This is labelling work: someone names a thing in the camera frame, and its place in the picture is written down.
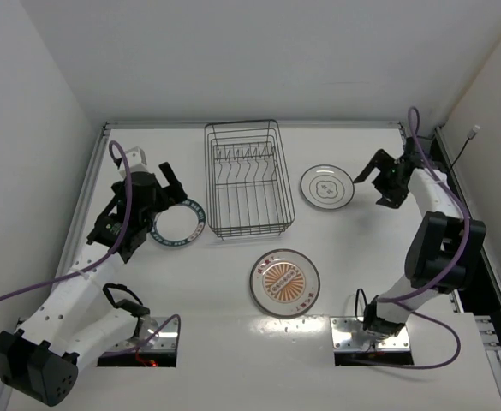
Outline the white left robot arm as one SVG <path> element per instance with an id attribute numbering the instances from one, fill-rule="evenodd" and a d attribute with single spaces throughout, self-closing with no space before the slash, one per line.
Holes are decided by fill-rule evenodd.
<path id="1" fill-rule="evenodd" d="M 68 275 L 39 309 L 14 332 L 0 333 L 0 379 L 7 386 L 53 407 L 73 389 L 79 373 L 105 351 L 135 337 L 147 307 L 119 301 L 102 319 L 78 328 L 92 302 L 128 263 L 151 232 L 156 216 L 187 195 L 169 163 L 153 173 L 136 170 L 112 185 L 114 196 L 98 215 Z"/>

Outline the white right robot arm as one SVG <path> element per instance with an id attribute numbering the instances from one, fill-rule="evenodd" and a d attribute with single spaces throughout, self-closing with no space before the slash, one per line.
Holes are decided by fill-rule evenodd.
<path id="1" fill-rule="evenodd" d="M 446 175 L 425 168 L 415 154 L 393 158 L 380 149 L 355 182 L 364 182 L 373 170 L 379 172 L 373 179 L 381 194 L 379 205 L 397 209 L 413 196 L 422 216 L 404 260 L 403 275 L 364 310 L 363 330 L 390 337 L 425 303 L 469 286 L 486 226 L 469 216 L 448 187 Z"/>

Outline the white plate with grey motif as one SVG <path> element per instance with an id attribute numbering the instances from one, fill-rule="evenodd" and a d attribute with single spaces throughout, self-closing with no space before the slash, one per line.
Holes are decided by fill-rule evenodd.
<path id="1" fill-rule="evenodd" d="M 309 205 L 326 211 L 344 208 L 355 195 L 353 179 L 345 170 L 331 164 L 317 164 L 306 170 L 299 188 Z"/>

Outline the orange sunburst plate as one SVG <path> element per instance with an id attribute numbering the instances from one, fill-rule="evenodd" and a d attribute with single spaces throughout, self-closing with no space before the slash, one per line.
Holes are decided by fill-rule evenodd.
<path id="1" fill-rule="evenodd" d="M 305 254 L 280 248 L 262 255 L 249 275 L 250 295 L 257 307 L 280 319 L 307 313 L 319 298 L 321 281 Z"/>

